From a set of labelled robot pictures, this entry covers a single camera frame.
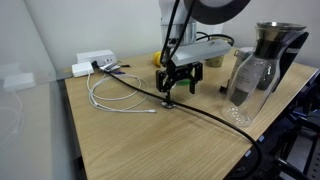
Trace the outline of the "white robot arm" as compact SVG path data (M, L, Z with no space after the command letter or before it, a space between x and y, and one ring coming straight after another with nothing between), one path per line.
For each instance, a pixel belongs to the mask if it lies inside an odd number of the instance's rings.
M217 25L233 19L250 0L158 0L161 10L163 47L156 71L156 88L166 94L164 107L172 105L170 91L181 80L189 92L203 79L201 60L225 55L231 45L222 39L197 42L197 23Z

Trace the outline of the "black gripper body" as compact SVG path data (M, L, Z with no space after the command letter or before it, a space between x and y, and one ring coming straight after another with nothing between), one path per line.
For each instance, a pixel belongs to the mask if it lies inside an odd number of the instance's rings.
M183 79L193 80L197 84L198 81L203 79L203 64L196 62L176 66L173 62L170 62L164 71L156 71L156 88L160 92L170 91L177 81Z

